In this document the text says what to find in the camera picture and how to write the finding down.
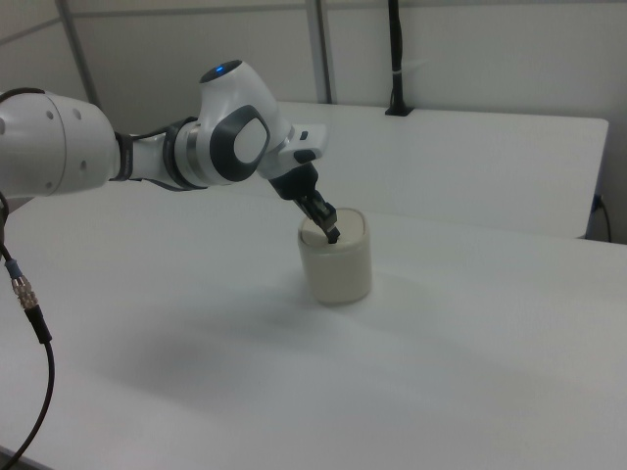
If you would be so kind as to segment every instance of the black wire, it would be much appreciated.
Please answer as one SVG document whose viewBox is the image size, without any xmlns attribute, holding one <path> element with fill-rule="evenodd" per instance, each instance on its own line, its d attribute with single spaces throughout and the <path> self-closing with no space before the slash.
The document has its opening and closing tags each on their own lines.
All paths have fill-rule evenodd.
<svg viewBox="0 0 627 470">
<path fill-rule="evenodd" d="M 30 446 L 30 443 L 32 443 L 32 440 L 35 438 L 37 431 L 39 431 L 41 423 L 43 423 L 43 419 L 46 417 L 46 413 L 48 412 L 48 406 L 50 406 L 50 401 L 52 399 L 52 390 L 55 386 L 55 356 L 52 354 L 52 346 L 50 346 L 50 343 L 44 343 L 43 346 L 46 348 L 46 354 L 48 356 L 48 389 L 46 390 L 46 398 L 43 401 L 43 406 L 41 406 L 41 411 L 39 411 L 39 417 L 37 418 L 35 425 L 32 427 L 30 434 L 18 451 L 13 454 L 5 466 L 0 468 L 0 470 L 9 470 L 18 462 L 18 460 L 20 460 L 20 457 L 22 457 L 28 446 Z"/>
<path fill-rule="evenodd" d="M 40 90 L 39 88 L 14 88 L 13 90 L 5 91 L 2 95 L 0 95 L 0 103 L 7 101 L 12 96 L 22 95 L 23 93 L 42 94 L 45 93 L 45 91 Z"/>
<path fill-rule="evenodd" d="M 9 217 L 9 203 L 7 202 L 7 198 L 4 197 L 2 191 L 0 191 L 0 202 L 2 202 L 2 226 L 0 227 L 0 255 L 4 257 L 6 261 L 11 258 L 11 254 L 7 247 L 4 246 L 4 225 L 7 223 L 7 218 Z"/>
<path fill-rule="evenodd" d="M 3 256 L 4 261 L 10 261 L 11 259 L 13 259 L 11 257 L 11 254 L 9 253 L 9 250 L 7 250 L 7 247 L 4 246 L 3 242 L 0 242 L 0 254 Z"/>
<path fill-rule="evenodd" d="M 609 223 L 609 214 L 607 213 L 607 207 L 605 206 L 603 199 L 599 200 L 599 207 L 605 214 L 605 224 L 607 225 L 607 242 L 611 243 L 611 224 Z"/>
<path fill-rule="evenodd" d="M 9 218 L 9 203 L 7 202 L 7 198 L 4 197 L 2 191 L 0 191 L 0 202 L 2 202 L 2 223 L 4 224 Z"/>
</svg>

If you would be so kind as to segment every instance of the white wall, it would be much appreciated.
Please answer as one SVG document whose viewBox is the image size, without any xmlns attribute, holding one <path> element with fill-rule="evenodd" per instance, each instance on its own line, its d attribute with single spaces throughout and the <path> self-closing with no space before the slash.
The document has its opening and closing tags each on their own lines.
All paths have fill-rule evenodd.
<svg viewBox="0 0 627 470">
<path fill-rule="evenodd" d="M 54 1 L 0 0 L 0 90 L 20 86 L 87 98 Z"/>
<path fill-rule="evenodd" d="M 386 106 L 387 9 L 363 3 L 329 2 L 336 100 Z M 609 120 L 601 192 L 627 243 L 627 3 L 409 7 L 401 17 L 404 62 L 419 65 L 405 74 L 414 106 Z M 604 238 L 597 223 L 594 234 Z"/>
<path fill-rule="evenodd" d="M 103 109 L 143 132 L 200 109 L 198 81 L 241 59 L 279 100 L 318 102 L 305 0 L 70 3 Z"/>
</svg>

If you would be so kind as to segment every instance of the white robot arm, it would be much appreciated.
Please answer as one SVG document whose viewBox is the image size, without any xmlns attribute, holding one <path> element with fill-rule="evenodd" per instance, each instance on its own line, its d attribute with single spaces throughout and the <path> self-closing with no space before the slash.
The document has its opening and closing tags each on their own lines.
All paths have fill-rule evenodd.
<svg viewBox="0 0 627 470">
<path fill-rule="evenodd" d="M 128 179 L 192 191 L 258 172 L 335 243 L 335 210 L 315 190 L 312 165 L 326 148 L 326 127 L 290 124 L 241 61 L 211 69 L 200 88 L 198 117 L 145 135 L 115 133 L 97 107 L 72 98 L 32 88 L 0 95 L 0 191 L 51 196 Z"/>
</svg>

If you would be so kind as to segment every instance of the white cup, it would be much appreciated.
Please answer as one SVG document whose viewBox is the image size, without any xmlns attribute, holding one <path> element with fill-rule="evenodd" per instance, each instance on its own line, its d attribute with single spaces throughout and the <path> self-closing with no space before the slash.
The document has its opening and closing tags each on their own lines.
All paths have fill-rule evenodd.
<svg viewBox="0 0 627 470">
<path fill-rule="evenodd" d="M 357 301 L 372 286 L 370 230 L 365 217 L 353 209 L 338 209 L 335 226 L 340 238 L 333 245 L 308 218 L 298 231 L 305 276 L 313 296 L 324 304 Z"/>
</svg>

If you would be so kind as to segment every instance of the table surface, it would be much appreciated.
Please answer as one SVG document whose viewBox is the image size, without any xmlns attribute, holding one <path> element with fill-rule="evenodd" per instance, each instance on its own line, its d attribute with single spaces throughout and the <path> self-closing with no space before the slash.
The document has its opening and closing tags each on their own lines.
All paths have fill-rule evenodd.
<svg viewBox="0 0 627 470">
<path fill-rule="evenodd" d="M 331 204 L 565 238 L 586 234 L 605 120 L 280 107 L 292 122 L 328 124 L 328 149 L 316 167 Z M 259 178 L 232 189 L 272 194 Z"/>
<path fill-rule="evenodd" d="M 58 366 L 28 457 L 107 470 L 624 466 L 627 248 L 366 211 L 373 291 L 322 306 L 298 209 L 223 189 L 110 183 L 12 214 L 7 244 Z M 0 306 L 0 443 L 15 448 L 45 354 L 7 279 Z"/>
</svg>

